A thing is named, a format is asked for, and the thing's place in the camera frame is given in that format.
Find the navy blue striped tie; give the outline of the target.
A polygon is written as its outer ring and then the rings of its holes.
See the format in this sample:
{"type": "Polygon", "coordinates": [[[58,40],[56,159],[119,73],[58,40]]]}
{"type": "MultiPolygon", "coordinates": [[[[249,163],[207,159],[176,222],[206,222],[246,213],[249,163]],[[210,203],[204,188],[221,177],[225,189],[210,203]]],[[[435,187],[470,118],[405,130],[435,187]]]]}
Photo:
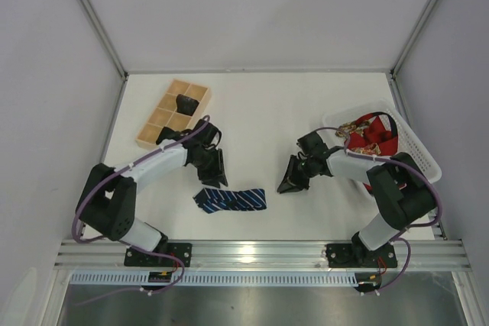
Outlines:
{"type": "Polygon", "coordinates": [[[218,211],[263,211],[267,209],[263,189],[231,191],[204,188],[193,196],[193,200],[206,214],[214,214],[218,211]]]}

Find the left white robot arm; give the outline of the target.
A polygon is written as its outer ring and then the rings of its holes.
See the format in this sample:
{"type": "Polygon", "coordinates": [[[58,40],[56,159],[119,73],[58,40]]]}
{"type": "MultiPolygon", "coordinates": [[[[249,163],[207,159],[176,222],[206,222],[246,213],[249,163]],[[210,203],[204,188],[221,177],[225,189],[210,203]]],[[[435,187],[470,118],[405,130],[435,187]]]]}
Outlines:
{"type": "Polygon", "coordinates": [[[168,237],[136,217],[138,194],[176,169],[192,165],[204,186],[228,185],[222,132],[208,115],[192,130],[161,131],[156,148],[124,166],[94,166],[86,181],[72,223],[73,239],[88,244],[103,238],[133,247],[139,253],[166,257],[168,237]]]}

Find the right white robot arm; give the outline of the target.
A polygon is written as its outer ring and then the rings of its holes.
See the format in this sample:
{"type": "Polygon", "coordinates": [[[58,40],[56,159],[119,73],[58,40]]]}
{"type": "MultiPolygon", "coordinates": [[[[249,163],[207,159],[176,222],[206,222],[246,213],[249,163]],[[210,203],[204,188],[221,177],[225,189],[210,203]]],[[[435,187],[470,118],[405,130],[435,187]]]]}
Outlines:
{"type": "Polygon", "coordinates": [[[379,157],[356,153],[348,143],[328,147],[314,130],[297,141],[300,152],[292,155],[280,194],[309,188],[316,176],[342,177],[371,188],[378,214],[351,239],[357,252],[375,251],[410,228],[430,227],[442,215],[441,199],[408,153],[379,157]]]}

